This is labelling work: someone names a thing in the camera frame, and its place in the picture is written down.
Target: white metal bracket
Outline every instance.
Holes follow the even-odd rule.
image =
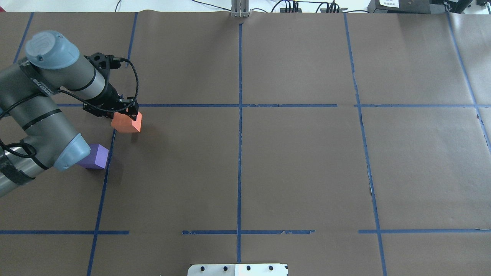
[[[286,264],[192,265],[188,276],[288,276]]]
[[[249,0],[232,0],[232,17],[249,17]]]

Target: light blue joint cap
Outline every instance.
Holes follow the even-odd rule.
[[[59,171],[64,171],[87,157],[89,154],[90,147],[83,139],[82,134],[79,133],[66,146],[66,148],[56,160],[53,167],[55,167]]]
[[[3,113],[3,109],[0,108],[0,114],[2,114],[2,113]],[[5,117],[8,117],[8,116],[10,116],[10,115],[7,113],[7,115],[5,115]]]
[[[49,70],[68,67],[79,59],[79,49],[61,33],[46,30],[26,42],[26,57],[37,67]]]

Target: black band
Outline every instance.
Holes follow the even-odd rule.
[[[39,91],[43,92],[48,97],[58,94],[59,87],[54,87],[49,81],[41,76],[41,74],[34,69],[34,66],[27,57],[20,59],[17,64],[21,71],[34,83],[34,85],[36,85]]]
[[[29,147],[26,147],[26,148],[24,149],[24,151],[25,151],[27,154],[29,154],[29,155],[32,153],[32,152],[30,151]],[[37,157],[36,157],[35,155],[34,155],[34,156],[32,156],[32,157],[31,157],[31,159],[32,159],[32,160],[34,161],[34,163],[36,163],[36,165],[38,165],[38,166],[39,166],[41,169],[43,169],[43,170],[47,170],[47,169],[49,169],[49,168],[48,168],[48,167],[46,167],[46,166],[45,166],[43,163],[41,163],[41,161],[39,161],[39,159],[37,159]]]
[[[94,68],[94,76],[92,77],[92,79],[89,81],[89,83],[87,83],[86,86],[82,87],[82,88],[79,88],[79,89],[70,89],[70,91],[73,91],[73,92],[77,92],[77,91],[80,91],[80,90],[84,90],[86,89],[87,87],[89,87],[95,80],[95,76],[97,75],[97,73],[95,72],[95,68]]]
[[[56,113],[60,113],[60,112],[61,112],[61,110],[55,109],[55,110],[52,110],[52,111],[50,111],[48,113],[44,113],[43,115],[41,115],[41,116],[35,118],[34,120],[30,121],[29,123],[25,124],[22,127],[22,129],[25,131],[29,127],[31,127],[31,126],[35,125],[36,123],[38,123],[39,121],[44,120],[44,119],[48,118],[49,116],[51,116],[53,114],[56,114]]]
[[[0,156],[0,172],[17,185],[24,185],[34,179],[17,170],[4,153]]]

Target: orange cube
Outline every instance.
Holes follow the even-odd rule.
[[[138,112],[136,121],[131,120],[127,115],[114,113],[111,126],[120,133],[136,133],[141,130],[141,113]]]

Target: white label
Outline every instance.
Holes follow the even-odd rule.
[[[391,8],[398,8],[399,0],[380,0],[380,5]]]

